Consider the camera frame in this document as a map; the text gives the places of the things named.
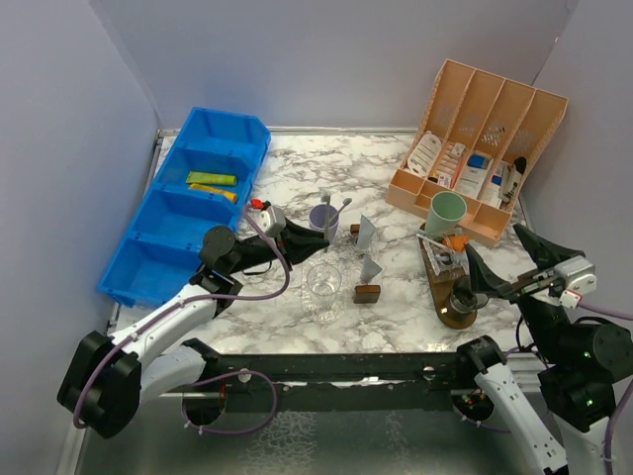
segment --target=wooden block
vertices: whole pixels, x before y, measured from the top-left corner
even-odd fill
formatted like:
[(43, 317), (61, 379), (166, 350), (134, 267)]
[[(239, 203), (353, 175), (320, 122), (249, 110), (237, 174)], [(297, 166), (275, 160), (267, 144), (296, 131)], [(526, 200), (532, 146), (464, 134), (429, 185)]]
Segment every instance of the wooden block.
[(354, 288), (355, 304), (375, 304), (380, 298), (380, 285), (357, 285)]

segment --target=table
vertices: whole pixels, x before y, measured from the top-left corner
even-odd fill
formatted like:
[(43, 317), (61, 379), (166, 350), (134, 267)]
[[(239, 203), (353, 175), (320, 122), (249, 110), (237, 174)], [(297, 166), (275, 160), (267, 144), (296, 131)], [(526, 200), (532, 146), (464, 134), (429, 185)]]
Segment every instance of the table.
[[(383, 267), (382, 294), (374, 306), (348, 305), (335, 322), (315, 322), (301, 305), (302, 269), (292, 273), (289, 289), (266, 302), (235, 302), (207, 325), (182, 339), (199, 338), (220, 353), (323, 353), (453, 351), (483, 334), (502, 349), (515, 346), (519, 313), (507, 302), (491, 301), (468, 329), (445, 327), (433, 310), (430, 289), (415, 231), (422, 220), (385, 202), (387, 186), (412, 135), (273, 135), (266, 160), (253, 188), (253, 197), (281, 207), (295, 223), (308, 225), (310, 208), (328, 191), (332, 205), (353, 199), (341, 214), (339, 234), (330, 252), (342, 245), (349, 225), (360, 215), (377, 227), (373, 257)], [(159, 163), (173, 143), (167, 137)], [(523, 222), (520, 208), (512, 222)], [(488, 249), (475, 243), (487, 265), (504, 279), (533, 268), (514, 231), (508, 228), (499, 244)], [(263, 276), (239, 275), (242, 294), (273, 291), (283, 282), (279, 264)], [(117, 330), (144, 317), (148, 309), (121, 308)]]

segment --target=toothbrush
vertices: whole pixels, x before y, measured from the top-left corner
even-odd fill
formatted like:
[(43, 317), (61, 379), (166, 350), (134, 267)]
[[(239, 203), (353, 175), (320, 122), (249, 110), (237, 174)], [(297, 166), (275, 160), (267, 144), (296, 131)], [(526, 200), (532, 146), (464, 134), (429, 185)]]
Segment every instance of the toothbrush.
[(343, 211), (345, 208), (347, 208), (347, 206), (349, 206), (352, 203), (352, 199), (351, 198), (345, 198), (343, 200), (343, 206), (341, 206), (338, 211), (336, 213), (334, 213), (334, 216), (332, 216), (329, 219), (329, 223), (332, 224), (332, 222), (338, 218), (338, 215), (340, 215), (340, 212)]
[(329, 242), (329, 202), (331, 195), (329, 193), (323, 193), (320, 197), (320, 201), (325, 203), (325, 221), (323, 222), (323, 239)]

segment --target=gray floor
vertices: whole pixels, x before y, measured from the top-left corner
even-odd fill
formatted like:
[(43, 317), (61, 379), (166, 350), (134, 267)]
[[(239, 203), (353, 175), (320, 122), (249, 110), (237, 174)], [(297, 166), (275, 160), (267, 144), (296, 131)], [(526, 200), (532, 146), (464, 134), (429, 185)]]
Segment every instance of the gray floor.
[[(544, 413), (542, 401), (532, 403), (539, 414)], [(222, 423), (226, 428), (243, 428), (257, 417), (230, 415)], [(198, 435), (192, 428), (184, 429), (180, 398), (169, 397), (148, 403), (132, 424), (110, 440), (89, 431), (76, 473), (518, 475), (528, 471), (511, 435), (461, 423), (452, 412), (281, 413), (255, 434)]]

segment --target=purple cup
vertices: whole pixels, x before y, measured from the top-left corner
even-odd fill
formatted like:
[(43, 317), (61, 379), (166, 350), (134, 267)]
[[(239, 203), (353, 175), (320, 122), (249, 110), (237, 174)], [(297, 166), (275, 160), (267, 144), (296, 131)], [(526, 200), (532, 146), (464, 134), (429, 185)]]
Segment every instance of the purple cup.
[[(327, 205), (321, 203), (320, 205), (316, 205), (314, 208), (310, 210), (310, 215), (308, 216), (308, 220), (310, 221), (310, 229), (313, 231), (323, 232), (323, 228), (325, 226), (325, 210)], [(334, 214), (337, 212), (336, 208), (329, 205), (329, 218), (332, 219)], [(338, 216), (334, 218), (334, 221), (329, 225), (329, 230), (327, 231), (327, 237), (330, 242), (334, 240), (336, 236), (336, 230), (338, 229)]]

